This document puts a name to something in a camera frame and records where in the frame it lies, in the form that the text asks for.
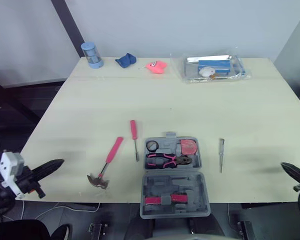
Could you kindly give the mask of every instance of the blue glove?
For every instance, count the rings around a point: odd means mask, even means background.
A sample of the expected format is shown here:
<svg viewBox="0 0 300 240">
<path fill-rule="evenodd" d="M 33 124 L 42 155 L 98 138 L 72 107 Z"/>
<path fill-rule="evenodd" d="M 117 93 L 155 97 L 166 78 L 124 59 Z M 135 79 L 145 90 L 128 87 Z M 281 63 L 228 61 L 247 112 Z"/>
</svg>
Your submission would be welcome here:
<svg viewBox="0 0 300 240">
<path fill-rule="evenodd" d="M 127 68 L 131 64 L 135 64 L 137 62 L 137 58 L 130 53 L 127 53 L 123 57 L 115 60 L 122 68 Z"/>
</svg>

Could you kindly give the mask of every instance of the pink screwdriver handle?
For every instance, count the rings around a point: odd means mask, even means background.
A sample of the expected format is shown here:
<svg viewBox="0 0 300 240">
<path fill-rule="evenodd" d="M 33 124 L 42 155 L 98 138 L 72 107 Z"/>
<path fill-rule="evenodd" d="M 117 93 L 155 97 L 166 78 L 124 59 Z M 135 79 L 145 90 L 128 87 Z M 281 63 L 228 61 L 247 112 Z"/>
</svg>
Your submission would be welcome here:
<svg viewBox="0 0 300 240">
<path fill-rule="evenodd" d="M 118 136 L 117 139 L 115 140 L 115 143 L 111 149 L 111 151 L 109 152 L 108 156 L 106 157 L 105 162 L 107 164 L 111 163 L 111 161 L 114 159 L 122 141 L 124 140 L 124 138 L 122 136 Z"/>
<path fill-rule="evenodd" d="M 137 137 L 136 121 L 135 120 L 131 120 L 130 121 L 130 126 L 131 126 L 132 139 L 136 140 L 138 138 Z"/>
</svg>

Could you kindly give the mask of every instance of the clear screwdriver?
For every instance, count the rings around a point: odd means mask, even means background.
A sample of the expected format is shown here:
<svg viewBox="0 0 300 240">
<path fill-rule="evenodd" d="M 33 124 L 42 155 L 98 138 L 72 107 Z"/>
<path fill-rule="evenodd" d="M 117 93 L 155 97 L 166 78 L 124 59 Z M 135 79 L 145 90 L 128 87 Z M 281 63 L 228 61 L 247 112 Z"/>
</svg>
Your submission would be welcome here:
<svg viewBox="0 0 300 240">
<path fill-rule="evenodd" d="M 220 167 L 221 174 L 222 174 L 222 167 L 224 164 L 224 152 L 225 152 L 225 140 L 223 138 L 219 138 L 219 167 Z"/>
<path fill-rule="evenodd" d="M 131 133 L 132 133 L 132 139 L 134 140 L 134 148 L 135 148 L 135 160 L 138 162 L 139 157 L 138 157 L 138 150 L 137 150 L 137 126 L 136 126 L 136 121 L 131 120 L 130 121 L 130 127 L 131 127 Z"/>
</svg>

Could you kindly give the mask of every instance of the clear plastic bag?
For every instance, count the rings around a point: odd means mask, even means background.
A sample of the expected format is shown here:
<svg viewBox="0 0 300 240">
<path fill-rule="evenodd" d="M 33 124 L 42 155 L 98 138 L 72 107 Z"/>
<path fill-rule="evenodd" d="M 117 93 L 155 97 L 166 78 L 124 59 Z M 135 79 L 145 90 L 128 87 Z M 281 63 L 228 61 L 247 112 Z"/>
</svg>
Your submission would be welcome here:
<svg viewBox="0 0 300 240">
<path fill-rule="evenodd" d="M 248 79 L 251 74 L 241 59 L 233 54 L 170 55 L 170 61 L 185 83 L 233 82 Z"/>
</svg>

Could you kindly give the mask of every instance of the tabletop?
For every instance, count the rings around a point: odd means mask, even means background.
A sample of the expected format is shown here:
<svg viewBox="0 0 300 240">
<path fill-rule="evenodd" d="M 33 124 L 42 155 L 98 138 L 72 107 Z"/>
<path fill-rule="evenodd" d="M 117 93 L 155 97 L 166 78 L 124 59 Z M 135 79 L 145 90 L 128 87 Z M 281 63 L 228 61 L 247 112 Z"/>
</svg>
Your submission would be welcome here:
<svg viewBox="0 0 300 240">
<path fill-rule="evenodd" d="M 266 58 L 244 58 L 252 77 L 235 82 L 185 84 L 168 58 L 138 58 L 121 68 L 114 57 L 92 69 L 83 57 L 62 85 L 21 155 L 31 169 L 49 160 L 63 165 L 39 183 L 46 196 L 25 200 L 139 203 L 145 139 L 176 132 L 199 142 L 211 203 L 295 202 L 297 184 L 280 166 L 300 168 L 300 101 Z M 143 68 L 161 60 L 164 74 Z M 130 120 L 136 120 L 136 162 Z M 117 137 L 124 137 L 104 179 L 92 186 Z M 219 173 L 219 138 L 225 139 Z"/>
</svg>

